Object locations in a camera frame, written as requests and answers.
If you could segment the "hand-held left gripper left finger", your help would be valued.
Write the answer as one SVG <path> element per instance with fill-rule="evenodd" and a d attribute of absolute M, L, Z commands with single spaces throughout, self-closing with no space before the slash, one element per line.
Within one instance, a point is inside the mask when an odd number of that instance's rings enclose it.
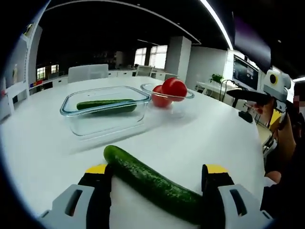
<path fill-rule="evenodd" d="M 47 229 L 108 229 L 110 227 L 112 169 L 101 164 L 86 170 L 39 216 Z"/>

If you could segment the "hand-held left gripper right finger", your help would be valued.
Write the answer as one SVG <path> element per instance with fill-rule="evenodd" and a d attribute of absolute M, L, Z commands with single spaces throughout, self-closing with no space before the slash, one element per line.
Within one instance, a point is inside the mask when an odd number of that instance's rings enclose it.
<path fill-rule="evenodd" d="M 204 164 L 201 186 L 201 228 L 266 229 L 272 224 L 255 196 L 235 184 L 224 167 Z"/>

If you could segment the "person's right hand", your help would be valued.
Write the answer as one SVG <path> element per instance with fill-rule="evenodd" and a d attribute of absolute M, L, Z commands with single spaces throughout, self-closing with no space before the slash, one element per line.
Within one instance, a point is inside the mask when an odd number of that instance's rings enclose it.
<path fill-rule="evenodd" d="M 261 116 L 265 124 L 270 124 L 274 111 L 274 102 L 274 98 L 271 98 L 269 102 L 265 105 L 261 105 L 258 103 L 254 104 L 254 109 Z"/>

